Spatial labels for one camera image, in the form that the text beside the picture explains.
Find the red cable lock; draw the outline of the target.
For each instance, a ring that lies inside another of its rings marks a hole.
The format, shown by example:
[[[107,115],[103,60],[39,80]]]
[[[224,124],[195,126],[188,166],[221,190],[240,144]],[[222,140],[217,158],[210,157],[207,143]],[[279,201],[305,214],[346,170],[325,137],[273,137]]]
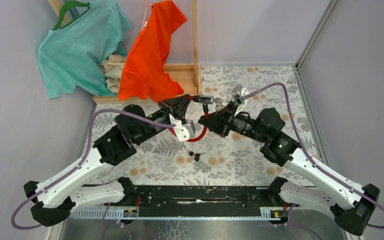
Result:
[[[208,116],[209,115],[208,104],[210,104],[210,105],[213,104],[212,103],[212,99],[213,99],[213,97],[212,96],[208,96],[208,95],[191,95],[191,102],[202,104],[203,114],[204,114],[203,116]],[[202,132],[198,136],[193,137],[190,140],[187,140],[186,142],[194,143],[194,142],[197,142],[197,141],[201,140],[205,136],[207,130],[208,130],[207,127],[203,127]],[[175,132],[174,132],[173,128],[169,128],[169,131],[173,135],[175,135]]]

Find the black headed keys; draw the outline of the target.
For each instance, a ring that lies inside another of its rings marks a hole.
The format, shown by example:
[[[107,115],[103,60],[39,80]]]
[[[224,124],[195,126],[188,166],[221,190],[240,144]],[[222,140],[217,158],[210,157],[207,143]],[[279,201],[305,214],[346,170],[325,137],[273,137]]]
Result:
[[[192,157],[192,159],[196,162],[199,162],[201,160],[201,157],[206,154],[205,152],[194,152],[192,150],[189,150],[185,146],[182,147],[183,150],[187,153],[189,157]]]

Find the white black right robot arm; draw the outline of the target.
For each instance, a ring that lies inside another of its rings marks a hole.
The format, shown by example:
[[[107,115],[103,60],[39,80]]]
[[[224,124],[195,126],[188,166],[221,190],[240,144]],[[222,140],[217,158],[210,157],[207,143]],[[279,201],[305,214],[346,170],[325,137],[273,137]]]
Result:
[[[340,175],[321,161],[305,154],[301,144],[282,132],[285,121],[275,108],[263,109],[253,119],[230,102],[223,109],[198,120],[211,132],[226,137],[231,131],[263,144],[260,152],[269,162],[293,171],[317,188],[299,186],[276,177],[268,187],[267,201],[298,204],[332,218],[344,231],[362,236],[375,210],[380,190],[373,184],[361,185]]]

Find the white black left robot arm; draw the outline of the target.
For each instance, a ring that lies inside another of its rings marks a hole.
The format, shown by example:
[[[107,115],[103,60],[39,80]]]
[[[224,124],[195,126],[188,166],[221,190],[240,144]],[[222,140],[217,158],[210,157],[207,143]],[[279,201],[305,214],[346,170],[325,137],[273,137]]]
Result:
[[[89,138],[82,157],[47,180],[29,181],[24,185],[27,200],[33,203],[32,218],[39,225],[51,227],[84,208],[135,203],[136,188],[128,177],[96,186],[86,183],[135,155],[136,146],[166,129],[174,130],[181,142],[193,137],[193,123],[185,118],[191,100],[186,94],[160,101],[159,109],[150,115],[137,104],[114,109],[115,126],[96,140]]]

